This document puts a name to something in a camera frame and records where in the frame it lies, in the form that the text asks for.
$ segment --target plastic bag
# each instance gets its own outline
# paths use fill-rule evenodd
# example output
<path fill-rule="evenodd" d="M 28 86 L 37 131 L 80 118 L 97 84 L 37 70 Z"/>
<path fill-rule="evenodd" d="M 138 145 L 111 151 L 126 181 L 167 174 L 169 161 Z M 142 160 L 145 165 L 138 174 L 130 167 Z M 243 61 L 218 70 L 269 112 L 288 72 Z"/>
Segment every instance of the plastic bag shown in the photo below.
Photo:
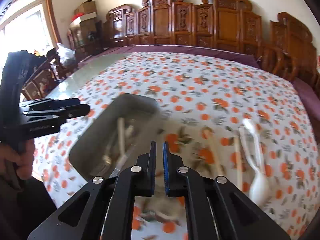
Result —
<path fill-rule="evenodd" d="M 75 55 L 71 49 L 66 48 L 61 43 L 57 43 L 57 53 L 60 56 L 60 62 L 63 66 L 72 65 L 76 62 Z"/>

